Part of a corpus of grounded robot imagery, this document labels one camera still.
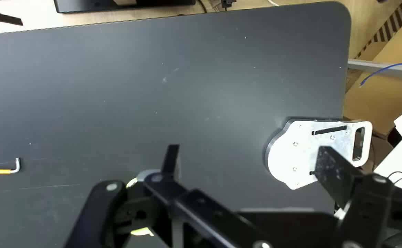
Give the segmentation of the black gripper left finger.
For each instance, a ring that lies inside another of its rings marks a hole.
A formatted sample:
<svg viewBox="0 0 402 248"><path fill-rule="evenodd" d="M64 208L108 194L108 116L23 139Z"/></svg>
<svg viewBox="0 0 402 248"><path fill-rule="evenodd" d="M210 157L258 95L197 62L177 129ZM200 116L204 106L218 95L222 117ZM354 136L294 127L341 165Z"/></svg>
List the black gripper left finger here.
<svg viewBox="0 0 402 248"><path fill-rule="evenodd" d="M124 248L133 231L149 229L169 248L276 248L259 227L202 190L175 179L180 146L170 145L159 171L144 171L131 187L97 183L65 248Z"/></svg>

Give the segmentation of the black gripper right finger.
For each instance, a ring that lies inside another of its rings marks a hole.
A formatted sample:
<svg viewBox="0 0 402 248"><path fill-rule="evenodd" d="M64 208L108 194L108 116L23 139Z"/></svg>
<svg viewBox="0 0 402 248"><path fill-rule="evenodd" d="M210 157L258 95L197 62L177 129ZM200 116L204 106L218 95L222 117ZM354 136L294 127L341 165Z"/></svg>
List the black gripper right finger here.
<svg viewBox="0 0 402 248"><path fill-rule="evenodd" d="M319 149L314 176L346 209L336 248L402 248L402 189L379 174L364 174L331 146Z"/></svg>

